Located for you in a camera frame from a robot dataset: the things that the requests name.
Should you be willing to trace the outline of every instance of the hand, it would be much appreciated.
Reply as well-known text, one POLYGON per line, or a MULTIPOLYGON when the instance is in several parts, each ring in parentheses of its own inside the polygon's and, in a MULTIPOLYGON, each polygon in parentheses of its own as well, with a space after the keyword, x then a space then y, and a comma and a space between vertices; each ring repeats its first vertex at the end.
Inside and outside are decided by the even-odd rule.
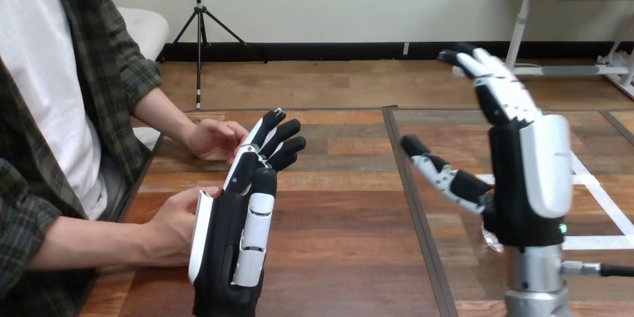
POLYGON ((203 160, 224 160, 233 163, 236 151, 249 132, 235 121, 202 120, 190 134, 188 146, 196 157, 203 160))
POLYGON ((192 188, 173 195, 152 220, 142 225, 146 265, 187 265, 194 234, 195 209, 199 191, 217 197, 218 187, 192 188))

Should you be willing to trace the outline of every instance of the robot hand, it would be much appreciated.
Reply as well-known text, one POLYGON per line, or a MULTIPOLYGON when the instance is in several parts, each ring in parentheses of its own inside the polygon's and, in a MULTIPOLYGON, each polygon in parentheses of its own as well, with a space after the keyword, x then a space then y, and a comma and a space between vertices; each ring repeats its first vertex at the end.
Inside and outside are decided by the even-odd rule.
POLYGON ((439 59, 464 71, 475 85, 489 131, 496 185, 492 188, 433 156, 415 136, 401 146, 417 170, 453 202, 483 214, 487 230, 511 246, 561 244, 559 226, 573 196, 570 132, 559 115, 543 115, 524 85, 500 59, 458 44, 439 59))
POLYGON ((220 196, 200 193, 189 263, 198 317, 254 316, 262 290, 277 172, 306 146, 297 120, 265 114, 238 149, 220 196))

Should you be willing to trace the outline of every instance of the person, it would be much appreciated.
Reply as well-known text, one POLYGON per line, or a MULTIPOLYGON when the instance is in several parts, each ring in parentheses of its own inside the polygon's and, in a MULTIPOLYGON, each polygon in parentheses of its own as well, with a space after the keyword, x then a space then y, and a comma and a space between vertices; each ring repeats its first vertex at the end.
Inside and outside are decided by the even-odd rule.
POLYGON ((0 316, 73 316, 100 267, 186 264, 197 192, 218 188, 110 222, 150 155, 130 116, 227 163, 244 127, 192 123, 112 0, 0 0, 0 58, 0 316))

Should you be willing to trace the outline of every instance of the tripod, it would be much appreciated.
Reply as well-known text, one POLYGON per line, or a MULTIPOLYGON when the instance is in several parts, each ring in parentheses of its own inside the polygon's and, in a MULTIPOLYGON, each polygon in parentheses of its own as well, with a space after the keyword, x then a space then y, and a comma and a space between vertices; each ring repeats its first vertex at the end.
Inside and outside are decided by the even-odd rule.
MULTIPOLYGON (((239 41, 243 46, 246 46, 257 58, 258 61, 264 61, 265 64, 268 63, 267 60, 263 59, 260 56, 260 54, 258 54, 257 52, 253 50, 252 47, 248 46, 246 42, 242 40, 236 33, 234 33, 225 24, 223 24, 218 18, 216 18, 213 14, 211 14, 207 10, 207 7, 203 5, 201 0, 196 0, 196 7, 194 7, 194 12, 191 14, 188 21, 185 23, 185 26, 182 27, 180 33, 176 36, 176 39, 174 40, 174 43, 173 43, 173 44, 178 43, 178 41, 180 40, 180 37, 183 35, 183 33, 185 33, 185 31, 187 30, 191 22, 194 20, 194 18, 197 17, 198 18, 198 35, 197 35, 198 36, 198 39, 197 39, 198 65, 197 65, 197 80, 196 80, 196 109, 200 109, 200 94, 201 94, 200 74, 203 71, 203 60, 202 60, 203 54, 205 52, 205 49, 210 45, 210 43, 207 43, 207 33, 205 31, 205 19, 204 19, 205 14, 209 16, 211 19, 213 19, 214 22, 216 22, 220 27, 222 27, 222 29, 224 29, 229 34, 231 34, 234 38, 236 38, 237 41, 239 41)), ((162 54, 159 60, 164 61, 164 56, 162 54)))

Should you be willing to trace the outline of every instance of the shirt sleeve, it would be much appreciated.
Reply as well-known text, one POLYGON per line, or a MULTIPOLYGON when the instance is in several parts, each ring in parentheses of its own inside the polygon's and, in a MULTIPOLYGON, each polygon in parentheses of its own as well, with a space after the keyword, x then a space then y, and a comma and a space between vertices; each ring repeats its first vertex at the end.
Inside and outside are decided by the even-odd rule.
POLYGON ((0 300, 18 283, 61 212, 28 193, 28 183, 0 158, 0 300))
POLYGON ((161 85, 156 62, 146 59, 130 37, 126 22, 112 0, 101 0, 101 11, 108 35, 117 55, 117 66, 126 87, 128 109, 132 113, 139 100, 161 85))

